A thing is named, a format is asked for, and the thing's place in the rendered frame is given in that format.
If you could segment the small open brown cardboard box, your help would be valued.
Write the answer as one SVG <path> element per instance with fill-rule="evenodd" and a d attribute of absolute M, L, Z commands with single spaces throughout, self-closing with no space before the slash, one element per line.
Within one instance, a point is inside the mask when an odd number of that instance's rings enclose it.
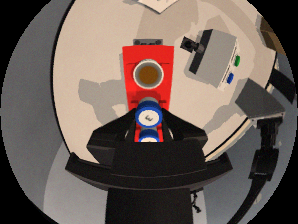
<path fill-rule="evenodd" d="M 274 33 L 273 29 L 270 27 L 268 22 L 264 19 L 264 17 L 261 18 L 260 31 L 264 38 L 267 48 L 272 49 L 280 54 L 284 54 L 286 56 L 286 53 L 278 37 Z"/>

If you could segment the blue screw cap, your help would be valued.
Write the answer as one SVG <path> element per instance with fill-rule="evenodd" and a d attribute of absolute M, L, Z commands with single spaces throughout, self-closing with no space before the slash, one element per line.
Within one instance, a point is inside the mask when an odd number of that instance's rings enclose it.
<path fill-rule="evenodd" d="M 153 129 L 145 129 L 139 133 L 138 142 L 160 142 L 159 133 Z"/>
<path fill-rule="evenodd" d="M 156 127 L 162 122 L 161 107 L 154 101 L 143 101 L 136 108 L 135 118 L 142 127 Z"/>

